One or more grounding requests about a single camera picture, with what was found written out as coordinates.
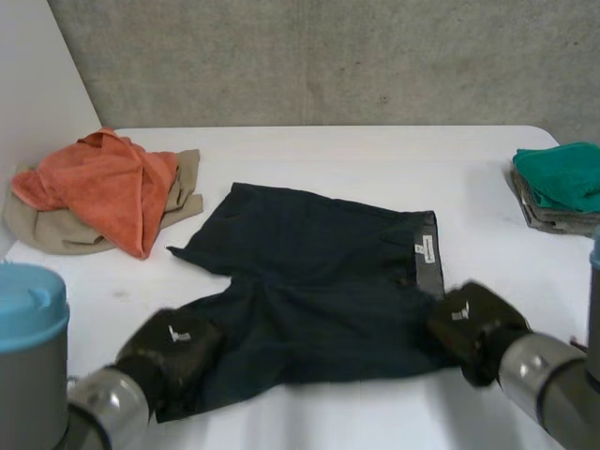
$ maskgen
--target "white logo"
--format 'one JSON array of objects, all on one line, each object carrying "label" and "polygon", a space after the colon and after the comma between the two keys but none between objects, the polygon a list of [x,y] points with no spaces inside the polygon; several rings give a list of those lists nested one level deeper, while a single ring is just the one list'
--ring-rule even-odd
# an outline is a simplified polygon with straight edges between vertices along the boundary
[{"label": "white logo", "polygon": [[169,333],[171,333],[171,339],[173,342],[177,342],[177,341],[186,341],[186,340],[190,340],[191,336],[189,335],[189,333],[184,333],[183,335],[180,335],[179,333],[175,333],[173,331],[173,327],[169,325]]},{"label": "white logo", "polygon": [[465,307],[463,309],[461,309],[459,312],[453,312],[452,313],[452,320],[453,321],[462,321],[464,319],[469,319],[469,302],[467,302],[467,305],[465,305]]}]

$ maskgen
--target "khaki fabric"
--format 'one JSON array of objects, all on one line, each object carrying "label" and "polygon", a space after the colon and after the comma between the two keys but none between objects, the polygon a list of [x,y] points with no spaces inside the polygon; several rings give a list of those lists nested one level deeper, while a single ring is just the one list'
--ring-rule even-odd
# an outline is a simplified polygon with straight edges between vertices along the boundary
[{"label": "khaki fabric", "polygon": [[[203,211],[203,197],[192,195],[198,178],[199,150],[176,154],[177,173],[169,191],[160,229],[170,227]],[[30,170],[20,167],[17,173]],[[38,211],[10,192],[4,208],[4,221],[15,237],[26,245],[55,255],[84,255],[115,248],[96,230],[68,209]]]}]

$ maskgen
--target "crumpled cloth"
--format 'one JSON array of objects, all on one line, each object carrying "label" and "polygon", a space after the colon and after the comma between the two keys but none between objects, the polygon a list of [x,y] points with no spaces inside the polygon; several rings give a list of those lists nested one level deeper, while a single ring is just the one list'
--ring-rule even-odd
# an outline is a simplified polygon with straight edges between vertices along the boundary
[{"label": "crumpled cloth", "polygon": [[146,153],[109,128],[17,174],[12,191],[38,211],[69,209],[117,247],[145,259],[175,178],[174,153]]},{"label": "crumpled cloth", "polygon": [[[177,173],[160,221],[160,229],[196,216],[203,211],[202,194],[194,194],[198,179],[200,151],[176,153]],[[17,173],[34,168],[22,166]],[[51,255],[88,255],[111,250],[115,245],[68,209],[38,211],[10,192],[3,219],[17,239]]]}]

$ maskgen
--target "blue cap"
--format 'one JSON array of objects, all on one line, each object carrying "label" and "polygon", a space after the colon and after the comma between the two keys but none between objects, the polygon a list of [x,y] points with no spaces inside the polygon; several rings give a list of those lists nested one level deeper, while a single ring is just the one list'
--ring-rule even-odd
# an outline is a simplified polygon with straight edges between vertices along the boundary
[{"label": "blue cap", "polygon": [[590,255],[590,263],[594,269],[600,270],[600,227],[596,228],[593,237],[593,251]]},{"label": "blue cap", "polygon": [[43,344],[68,324],[67,289],[58,274],[0,263],[0,353]]}]

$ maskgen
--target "gray concrete wall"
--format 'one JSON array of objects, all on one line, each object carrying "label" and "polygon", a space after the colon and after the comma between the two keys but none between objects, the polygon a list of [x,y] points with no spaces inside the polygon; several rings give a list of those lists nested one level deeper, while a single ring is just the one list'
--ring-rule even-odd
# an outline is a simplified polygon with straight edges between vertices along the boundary
[{"label": "gray concrete wall", "polygon": [[600,142],[600,2],[50,0],[119,128],[523,124]]}]

